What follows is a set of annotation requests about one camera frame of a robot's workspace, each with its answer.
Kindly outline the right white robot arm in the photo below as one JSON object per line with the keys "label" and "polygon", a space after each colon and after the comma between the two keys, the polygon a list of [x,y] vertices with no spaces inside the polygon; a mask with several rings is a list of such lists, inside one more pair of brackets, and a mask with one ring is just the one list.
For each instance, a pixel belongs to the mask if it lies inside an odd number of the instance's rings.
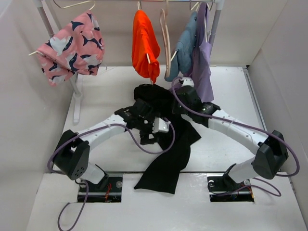
{"label": "right white robot arm", "polygon": [[173,92],[173,113],[228,136],[254,155],[242,163],[231,165],[222,176],[210,177],[210,190],[233,192],[246,180],[255,177],[271,180],[278,175],[289,157],[284,137],[280,132],[274,130],[269,133],[239,122],[218,105],[202,102],[191,86],[182,86]]}

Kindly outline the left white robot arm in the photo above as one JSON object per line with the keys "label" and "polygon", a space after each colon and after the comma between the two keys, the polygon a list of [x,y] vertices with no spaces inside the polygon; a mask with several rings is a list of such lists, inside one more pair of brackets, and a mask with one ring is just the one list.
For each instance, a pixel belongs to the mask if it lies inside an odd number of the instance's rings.
{"label": "left white robot arm", "polygon": [[167,132],[169,126],[159,114],[143,100],[115,111],[104,121],[80,132],[67,130],[61,136],[52,162],[70,180],[84,180],[97,191],[107,187],[108,174],[98,165],[89,162],[91,151],[109,138],[137,129],[146,136],[147,144],[154,143],[150,134]]}

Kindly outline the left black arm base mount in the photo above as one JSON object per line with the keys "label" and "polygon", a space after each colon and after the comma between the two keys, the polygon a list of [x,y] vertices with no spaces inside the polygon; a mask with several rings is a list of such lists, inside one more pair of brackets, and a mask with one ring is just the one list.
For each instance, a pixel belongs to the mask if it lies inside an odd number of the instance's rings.
{"label": "left black arm base mount", "polygon": [[123,174],[112,173],[103,189],[87,181],[89,193],[87,203],[121,203]]}

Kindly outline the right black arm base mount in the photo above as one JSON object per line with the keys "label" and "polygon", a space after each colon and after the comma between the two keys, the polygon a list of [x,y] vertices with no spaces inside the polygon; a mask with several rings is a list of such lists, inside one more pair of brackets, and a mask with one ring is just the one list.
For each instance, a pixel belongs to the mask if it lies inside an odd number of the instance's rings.
{"label": "right black arm base mount", "polygon": [[254,202],[250,180],[235,183],[223,174],[208,174],[207,188],[210,202]]}

